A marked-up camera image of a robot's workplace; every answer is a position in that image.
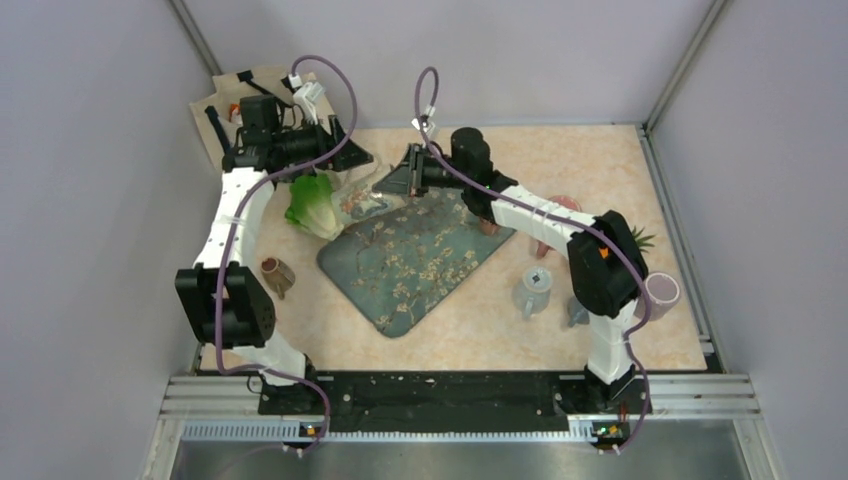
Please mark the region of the lilac purple mug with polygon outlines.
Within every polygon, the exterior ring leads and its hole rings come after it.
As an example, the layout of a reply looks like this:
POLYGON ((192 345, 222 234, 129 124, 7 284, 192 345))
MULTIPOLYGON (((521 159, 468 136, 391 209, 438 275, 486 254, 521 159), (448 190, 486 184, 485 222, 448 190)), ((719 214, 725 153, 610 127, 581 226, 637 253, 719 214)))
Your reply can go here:
POLYGON ((649 320, 655 321, 665 316, 675 307, 681 298, 681 287, 677 280, 665 272, 652 272, 645 279, 648 295, 638 299, 634 317, 642 319, 647 305, 651 308, 649 320))

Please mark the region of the beige tall mug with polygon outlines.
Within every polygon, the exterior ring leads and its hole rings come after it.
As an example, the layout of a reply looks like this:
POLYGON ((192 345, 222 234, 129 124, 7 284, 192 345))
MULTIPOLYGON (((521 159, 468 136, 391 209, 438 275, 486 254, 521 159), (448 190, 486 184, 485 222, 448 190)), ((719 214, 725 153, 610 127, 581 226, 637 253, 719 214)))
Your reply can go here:
POLYGON ((333 192, 331 205, 336 219, 350 225, 391 213, 406 205, 401 196, 374 191, 373 184, 373 180, 360 179, 333 192))

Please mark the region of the brown dark mug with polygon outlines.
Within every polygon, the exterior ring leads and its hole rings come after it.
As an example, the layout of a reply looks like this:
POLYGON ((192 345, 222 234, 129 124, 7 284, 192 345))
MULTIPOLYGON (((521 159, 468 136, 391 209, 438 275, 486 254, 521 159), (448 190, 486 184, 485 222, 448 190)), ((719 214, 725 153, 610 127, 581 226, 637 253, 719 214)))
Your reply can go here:
POLYGON ((296 283, 294 271, 282 260, 276 257, 265 258, 260 263, 260 271, 269 289, 284 300, 286 293, 296 283))

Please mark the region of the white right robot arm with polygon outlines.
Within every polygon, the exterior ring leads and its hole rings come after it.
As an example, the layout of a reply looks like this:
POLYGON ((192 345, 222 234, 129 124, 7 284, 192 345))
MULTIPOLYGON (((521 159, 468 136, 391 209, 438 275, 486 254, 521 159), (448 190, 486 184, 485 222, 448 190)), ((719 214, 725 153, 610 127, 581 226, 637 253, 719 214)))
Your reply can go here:
POLYGON ((449 158, 428 136, 425 148, 450 186, 475 216, 525 233, 562 254, 569 263, 573 292, 589 312, 589 404, 612 412, 627 397, 623 382, 637 366, 630 342, 638 298, 647 289, 648 269, 631 228, 622 214, 601 215, 566 208, 538 196, 494 168, 482 133, 471 127, 451 136, 449 158))

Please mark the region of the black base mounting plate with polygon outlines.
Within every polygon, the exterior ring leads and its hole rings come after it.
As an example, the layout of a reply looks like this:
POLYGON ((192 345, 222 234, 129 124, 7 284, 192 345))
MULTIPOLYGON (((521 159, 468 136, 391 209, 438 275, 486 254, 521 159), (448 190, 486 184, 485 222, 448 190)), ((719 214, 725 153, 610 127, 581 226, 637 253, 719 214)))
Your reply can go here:
POLYGON ((317 371, 264 384, 261 415, 330 414, 333 433, 560 432, 579 415, 636 420, 652 405, 634 377, 607 386, 585 371, 317 371))

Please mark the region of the green lettuce toy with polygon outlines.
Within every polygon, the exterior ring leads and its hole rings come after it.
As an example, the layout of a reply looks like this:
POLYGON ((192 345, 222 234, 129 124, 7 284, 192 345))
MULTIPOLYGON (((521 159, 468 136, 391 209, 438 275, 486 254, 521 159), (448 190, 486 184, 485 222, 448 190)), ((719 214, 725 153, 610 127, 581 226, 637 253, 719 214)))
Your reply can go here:
POLYGON ((287 222, 325 240, 337 238, 344 225, 333 213, 334 192, 327 174, 298 177, 289 185, 290 204, 285 212, 287 222))

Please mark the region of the small blue grey mug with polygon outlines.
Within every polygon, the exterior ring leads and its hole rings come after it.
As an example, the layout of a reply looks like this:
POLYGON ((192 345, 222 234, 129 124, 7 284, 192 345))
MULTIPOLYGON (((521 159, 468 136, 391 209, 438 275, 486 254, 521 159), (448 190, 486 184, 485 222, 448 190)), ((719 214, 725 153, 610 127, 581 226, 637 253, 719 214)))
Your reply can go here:
POLYGON ((569 328, 573 328, 578 325, 589 324, 589 311, 580 303, 580 301, 576 297, 572 297, 568 300, 566 310, 568 314, 567 326, 569 328))

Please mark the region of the green spiky plant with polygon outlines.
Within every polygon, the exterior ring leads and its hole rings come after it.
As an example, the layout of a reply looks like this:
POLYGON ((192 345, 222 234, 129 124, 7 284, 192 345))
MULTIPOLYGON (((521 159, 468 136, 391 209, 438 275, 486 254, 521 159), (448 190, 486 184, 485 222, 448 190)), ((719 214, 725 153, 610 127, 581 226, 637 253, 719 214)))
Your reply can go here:
POLYGON ((647 233, 644 227, 633 227, 631 229, 631 234, 641 253, 646 254, 655 247, 656 235, 653 233, 647 233))

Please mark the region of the salmon pink text mug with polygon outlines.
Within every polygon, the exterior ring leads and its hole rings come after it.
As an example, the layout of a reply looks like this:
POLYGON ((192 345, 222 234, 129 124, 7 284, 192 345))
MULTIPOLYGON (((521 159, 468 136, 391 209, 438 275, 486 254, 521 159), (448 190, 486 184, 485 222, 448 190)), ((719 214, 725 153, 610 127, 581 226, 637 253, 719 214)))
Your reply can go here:
POLYGON ((493 236, 499 232, 501 227, 496 223, 490 222, 487 219, 480 218, 479 219, 479 229, 483 235, 493 236))

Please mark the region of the beige tote bag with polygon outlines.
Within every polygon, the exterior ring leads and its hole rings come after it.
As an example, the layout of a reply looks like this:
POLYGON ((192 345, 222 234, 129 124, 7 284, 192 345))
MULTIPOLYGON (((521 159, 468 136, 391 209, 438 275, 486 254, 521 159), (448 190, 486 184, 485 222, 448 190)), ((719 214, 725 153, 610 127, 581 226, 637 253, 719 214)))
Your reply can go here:
MULTIPOLYGON (((236 130, 242 126, 240 101, 254 95, 273 95, 282 101, 279 107, 284 127, 297 129, 310 124, 303 112, 293 102, 292 90, 287 80, 290 72, 283 66, 259 66, 235 73, 217 75, 213 78, 214 93, 189 104, 197 130, 206 149, 210 163, 220 173, 224 154, 235 144, 236 130)), ((312 74, 301 77, 304 81, 316 81, 312 74)), ((327 133, 327 117, 335 112, 328 105, 325 95, 318 101, 319 125, 327 133)))

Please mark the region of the grey blue glass mug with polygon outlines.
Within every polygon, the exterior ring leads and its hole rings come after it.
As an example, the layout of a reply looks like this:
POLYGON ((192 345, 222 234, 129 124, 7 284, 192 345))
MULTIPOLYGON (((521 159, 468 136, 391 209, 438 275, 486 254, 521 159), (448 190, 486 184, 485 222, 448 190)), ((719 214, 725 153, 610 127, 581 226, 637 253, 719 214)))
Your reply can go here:
POLYGON ((512 303, 523 320, 548 307, 552 287, 553 276, 547 268, 533 266, 524 271, 511 292, 512 303))

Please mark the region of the blue floral tray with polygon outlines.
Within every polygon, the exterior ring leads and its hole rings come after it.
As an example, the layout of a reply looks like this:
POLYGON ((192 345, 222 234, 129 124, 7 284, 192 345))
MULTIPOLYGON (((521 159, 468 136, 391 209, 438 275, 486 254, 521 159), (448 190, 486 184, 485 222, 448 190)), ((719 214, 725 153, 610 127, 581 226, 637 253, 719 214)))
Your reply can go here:
POLYGON ((367 219, 319 250, 320 270, 383 336, 408 334, 514 234, 487 236, 456 189, 433 189, 380 211, 355 206, 367 219))

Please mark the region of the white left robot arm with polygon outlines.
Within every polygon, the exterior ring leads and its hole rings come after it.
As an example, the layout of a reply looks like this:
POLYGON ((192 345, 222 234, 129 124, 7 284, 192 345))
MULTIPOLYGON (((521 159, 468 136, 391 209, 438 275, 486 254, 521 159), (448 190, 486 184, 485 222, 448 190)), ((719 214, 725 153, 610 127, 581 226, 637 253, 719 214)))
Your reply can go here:
POLYGON ((329 172, 368 165, 374 157, 335 115, 313 116, 310 101, 300 106, 302 113, 287 125, 287 102, 273 94, 246 96, 232 137, 218 110, 206 109, 223 149, 221 194, 206 242, 193 264, 178 270, 175 288, 201 344, 235 352, 266 382, 284 386, 283 401, 303 414, 317 407, 321 388, 305 376, 306 355, 277 332, 272 298, 252 270, 260 224, 278 186, 330 194, 329 172))

